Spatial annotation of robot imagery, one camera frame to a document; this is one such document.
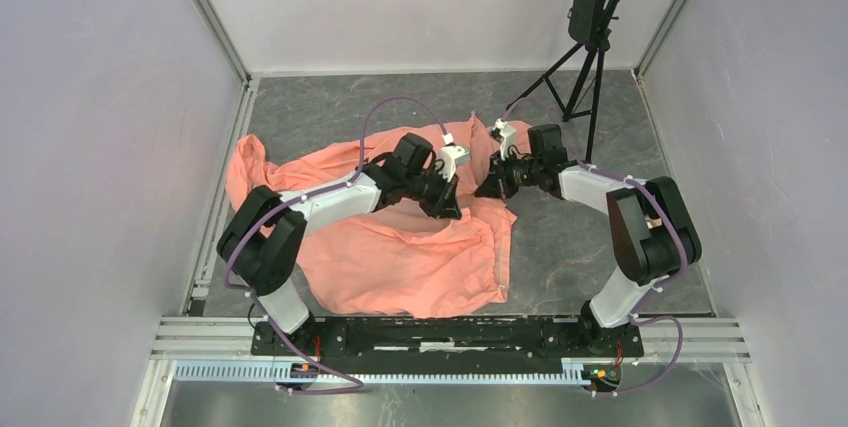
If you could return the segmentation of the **salmon pink jacket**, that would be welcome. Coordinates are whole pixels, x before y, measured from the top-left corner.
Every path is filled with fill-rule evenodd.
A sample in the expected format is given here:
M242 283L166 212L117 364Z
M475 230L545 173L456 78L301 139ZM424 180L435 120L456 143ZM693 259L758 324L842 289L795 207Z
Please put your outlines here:
M508 299L512 228L516 216L500 199L474 192L497 150L476 116L449 122L457 144L471 160L458 170L461 217L426 216L416 202L402 200L379 212L356 216L308 234L298 256L317 302L334 314L410 314L444 318L470 314ZM241 138L231 156L226 190L232 207L249 191L310 190L347 177L359 157L391 151L408 128L372 134L364 142L334 143L282 165L270 162L261 140Z

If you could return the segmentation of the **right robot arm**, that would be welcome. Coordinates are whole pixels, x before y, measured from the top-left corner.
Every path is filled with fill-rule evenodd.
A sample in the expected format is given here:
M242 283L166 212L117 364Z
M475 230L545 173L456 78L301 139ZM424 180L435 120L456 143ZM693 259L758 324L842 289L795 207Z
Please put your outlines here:
M489 133L498 149L476 196L506 200L522 187L537 187L607 216L616 268L583 305L577 327L585 352L606 353L636 323L645 298L701 257L700 239L677 184L667 176L638 179L572 160L556 124L528 129L527 154L518 151L519 132L507 121L496 120Z

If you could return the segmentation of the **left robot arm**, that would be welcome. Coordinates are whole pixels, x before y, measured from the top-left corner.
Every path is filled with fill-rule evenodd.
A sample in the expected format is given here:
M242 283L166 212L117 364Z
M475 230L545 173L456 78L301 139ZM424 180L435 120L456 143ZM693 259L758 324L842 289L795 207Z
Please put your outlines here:
M458 220L460 166L468 148L445 135L434 148L408 133L395 148L360 159L356 169L310 190L277 192L252 189L217 242L216 252L237 288L261 308L276 330L275 339L290 354L306 352L314 341L311 313L290 280L304 238L321 228L380 211L404 199L416 202L430 218Z

